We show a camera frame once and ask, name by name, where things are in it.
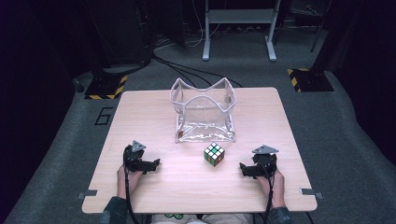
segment black sleeve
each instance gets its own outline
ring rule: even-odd
[[[287,207],[273,208],[268,216],[272,224],[295,224],[290,217]]]
[[[100,224],[125,224],[127,211],[125,199],[112,197],[100,217]]]

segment yellow black hazard stripe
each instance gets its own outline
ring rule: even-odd
[[[115,91],[114,94],[110,94],[110,95],[85,95],[85,99],[91,99],[91,100],[105,100],[105,99],[116,99],[119,98],[123,87],[125,86],[126,83],[126,79],[128,77],[124,76],[121,80],[120,80],[120,85],[117,88],[117,90]]]
[[[297,82],[297,79],[296,79],[295,75],[293,74],[294,71],[296,71],[296,70],[298,70],[298,71],[309,71],[309,69],[307,69],[307,68],[288,69],[288,74],[289,74],[289,77],[290,77],[291,85],[293,86],[295,91],[301,91],[301,88],[300,88],[300,86],[299,86],[299,84]]]

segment gray carpet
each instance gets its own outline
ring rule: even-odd
[[[295,92],[291,86],[287,69],[310,67],[324,36],[311,53],[312,30],[284,29],[276,45],[276,63],[269,62],[263,33],[258,32],[212,40],[209,62],[202,61],[203,42],[195,48],[169,46],[154,52],[167,61],[229,77],[243,87],[278,89],[313,189],[325,196],[310,213],[315,223],[396,223],[396,168],[357,124],[335,76],[326,72],[334,87],[331,92]],[[211,83],[219,80],[201,76]],[[177,77],[177,72],[152,61],[128,76],[124,90],[168,90]],[[201,79],[190,78],[198,88],[207,87]],[[82,74],[78,80],[87,88],[92,76]],[[83,98],[83,93],[76,93],[46,158],[6,223],[98,222],[100,215],[81,211],[78,195],[90,185],[119,99]],[[106,110],[110,122],[94,125],[103,107],[112,107]],[[292,216],[309,223],[304,213]]]

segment transparent plastic box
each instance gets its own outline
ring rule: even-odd
[[[170,101],[177,112],[175,142],[235,142],[233,86],[227,78],[207,89],[197,89],[178,78]]]

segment person's arm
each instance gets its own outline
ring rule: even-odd
[[[263,176],[257,176],[257,179],[262,186],[265,196],[268,198],[270,192],[268,179]],[[293,224],[294,222],[290,217],[289,209],[285,204],[285,176],[283,176],[279,170],[276,170],[275,174],[271,177],[271,181],[273,180],[274,193],[268,219],[272,224]]]
[[[129,191],[134,191],[143,172],[129,172]],[[117,171],[117,196],[112,197],[108,202],[100,218],[101,224],[124,224],[128,214],[126,203],[125,173],[123,166]]]

